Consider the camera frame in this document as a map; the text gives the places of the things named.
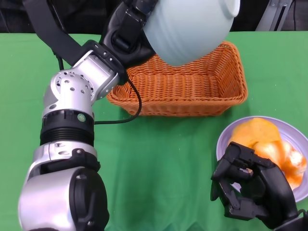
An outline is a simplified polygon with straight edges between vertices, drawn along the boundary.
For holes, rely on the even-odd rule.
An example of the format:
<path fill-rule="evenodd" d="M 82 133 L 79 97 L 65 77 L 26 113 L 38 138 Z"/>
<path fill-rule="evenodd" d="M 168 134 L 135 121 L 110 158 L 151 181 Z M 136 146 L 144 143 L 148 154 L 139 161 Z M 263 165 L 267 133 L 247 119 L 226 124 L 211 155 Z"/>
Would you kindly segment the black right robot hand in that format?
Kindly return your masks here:
<path fill-rule="evenodd" d="M 257 218 L 273 230 L 298 217 L 293 191 L 282 170 L 246 146 L 231 142 L 211 180 L 210 199 L 220 199 L 228 218 Z"/>

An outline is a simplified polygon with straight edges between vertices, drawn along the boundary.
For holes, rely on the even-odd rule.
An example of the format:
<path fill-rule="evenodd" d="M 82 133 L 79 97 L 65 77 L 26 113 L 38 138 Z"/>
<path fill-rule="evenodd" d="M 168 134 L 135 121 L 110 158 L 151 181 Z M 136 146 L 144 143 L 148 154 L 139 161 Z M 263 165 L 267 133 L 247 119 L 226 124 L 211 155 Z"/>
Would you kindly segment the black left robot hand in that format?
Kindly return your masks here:
<path fill-rule="evenodd" d="M 126 69 L 139 66 L 155 55 L 144 27 L 156 4 L 156 0 L 123 0 L 108 19 L 100 44 L 109 47 Z"/>

